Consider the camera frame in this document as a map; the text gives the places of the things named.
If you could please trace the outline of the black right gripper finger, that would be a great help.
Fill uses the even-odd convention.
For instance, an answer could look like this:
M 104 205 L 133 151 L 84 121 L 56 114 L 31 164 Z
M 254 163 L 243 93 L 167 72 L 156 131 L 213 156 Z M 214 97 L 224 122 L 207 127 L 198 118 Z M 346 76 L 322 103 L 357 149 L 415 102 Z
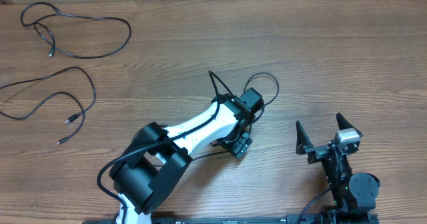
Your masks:
M 355 128 L 341 113 L 336 113 L 336 120 L 338 123 L 339 130 L 354 129 L 360 137 L 363 136 L 362 132 Z
M 310 149 L 313 147 L 307 133 L 305 132 L 300 121 L 296 121 L 296 154 L 304 155 L 307 154 Z

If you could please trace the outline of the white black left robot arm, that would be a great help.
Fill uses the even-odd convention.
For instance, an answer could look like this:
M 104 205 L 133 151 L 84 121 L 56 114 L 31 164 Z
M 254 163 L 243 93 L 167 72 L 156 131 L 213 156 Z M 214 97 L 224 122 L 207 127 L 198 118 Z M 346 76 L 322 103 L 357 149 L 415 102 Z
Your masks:
M 151 223 L 151 214 L 168 198 L 192 155 L 213 142 L 241 157 L 252 142 L 249 134 L 256 113 L 265 109 L 262 95 L 245 87 L 213 98 L 203 113 L 175 126 L 152 122 L 140 129 L 128 148 L 97 175 L 98 187 L 118 200 L 112 223 Z

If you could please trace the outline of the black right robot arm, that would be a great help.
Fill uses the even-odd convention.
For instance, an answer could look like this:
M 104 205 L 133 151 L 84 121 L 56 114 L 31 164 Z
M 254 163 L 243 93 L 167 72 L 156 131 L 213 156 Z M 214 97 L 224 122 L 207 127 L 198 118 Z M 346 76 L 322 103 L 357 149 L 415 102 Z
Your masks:
M 321 163 L 328 182 L 328 188 L 304 207 L 297 222 L 309 220 L 306 211 L 331 193 L 334 205 L 322 208 L 316 215 L 317 223 L 377 223 L 377 216 L 370 212 L 376 208 L 380 180 L 370 173 L 353 173 L 348 162 L 348 156 L 359 150 L 363 134 L 341 113 L 336 114 L 336 120 L 339 130 L 331 141 L 320 146 L 313 146 L 301 122 L 296 122 L 296 154 L 307 155 L 309 164 Z

